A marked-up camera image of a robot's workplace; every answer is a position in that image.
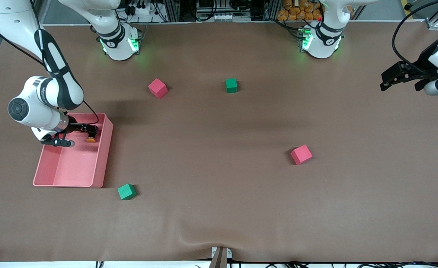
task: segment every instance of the green cube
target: green cube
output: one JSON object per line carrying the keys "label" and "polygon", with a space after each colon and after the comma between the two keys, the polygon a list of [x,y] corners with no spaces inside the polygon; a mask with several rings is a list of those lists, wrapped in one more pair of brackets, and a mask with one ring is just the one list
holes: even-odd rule
{"label": "green cube", "polygon": [[130,200],[131,198],[136,196],[136,191],[134,190],[134,187],[129,183],[119,187],[118,193],[120,194],[120,198],[122,200]]}
{"label": "green cube", "polygon": [[227,93],[237,92],[237,80],[235,78],[226,79]]}

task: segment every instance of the pink cube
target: pink cube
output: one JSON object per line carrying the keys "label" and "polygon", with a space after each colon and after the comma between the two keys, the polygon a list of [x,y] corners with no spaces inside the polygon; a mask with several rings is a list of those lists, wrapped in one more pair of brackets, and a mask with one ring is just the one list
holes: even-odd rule
{"label": "pink cube", "polygon": [[158,99],[161,99],[167,93],[166,85],[158,78],[156,78],[151,84],[149,84],[148,87],[151,93]]}
{"label": "pink cube", "polygon": [[295,160],[295,163],[297,165],[307,161],[312,157],[310,150],[308,149],[307,145],[302,145],[298,147],[297,149],[292,151],[292,157],[293,160]]}

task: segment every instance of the robot arm logo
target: robot arm logo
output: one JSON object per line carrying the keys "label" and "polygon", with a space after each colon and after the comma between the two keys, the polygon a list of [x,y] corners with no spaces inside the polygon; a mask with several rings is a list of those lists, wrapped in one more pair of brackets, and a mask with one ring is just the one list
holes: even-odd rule
{"label": "robot arm logo", "polygon": [[116,44],[115,44],[114,42],[112,42],[112,41],[107,41],[107,42],[106,42],[106,45],[107,45],[108,47],[110,47],[110,48],[114,48],[114,47],[116,46]]}

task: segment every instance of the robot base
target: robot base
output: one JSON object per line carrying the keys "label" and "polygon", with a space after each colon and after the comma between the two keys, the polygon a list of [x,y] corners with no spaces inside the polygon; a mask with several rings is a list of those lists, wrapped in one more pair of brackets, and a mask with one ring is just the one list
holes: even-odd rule
{"label": "robot base", "polygon": [[338,49],[341,37],[334,42],[333,45],[325,45],[318,37],[316,37],[316,29],[309,25],[298,29],[298,48],[300,52],[308,52],[311,56],[318,59],[326,59]]}
{"label": "robot base", "polygon": [[126,23],[121,25],[125,28],[126,33],[116,48],[110,48],[100,40],[105,55],[110,56],[115,61],[125,61],[135,54],[139,55],[141,39],[143,38],[143,33],[137,28]]}

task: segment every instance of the green led light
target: green led light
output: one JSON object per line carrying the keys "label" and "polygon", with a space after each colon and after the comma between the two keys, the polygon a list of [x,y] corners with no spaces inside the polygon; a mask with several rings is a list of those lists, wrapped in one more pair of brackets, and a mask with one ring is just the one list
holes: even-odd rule
{"label": "green led light", "polygon": [[132,49],[133,51],[138,51],[138,49],[139,49],[139,45],[138,45],[138,41],[137,41],[137,40],[135,40],[135,39],[129,39],[129,38],[128,38],[128,43],[130,44],[131,49]]}
{"label": "green led light", "polygon": [[309,34],[308,37],[303,41],[303,49],[309,49],[311,41],[313,41],[313,35]]}
{"label": "green led light", "polygon": [[101,43],[101,46],[103,46],[103,51],[106,53],[105,44],[103,43],[103,41],[101,39],[100,39],[100,43]]}
{"label": "green led light", "polygon": [[338,47],[339,47],[339,42],[341,41],[341,36],[340,36],[340,38],[338,39],[338,41],[336,41],[336,47],[335,47],[335,50],[336,49],[338,49]]}

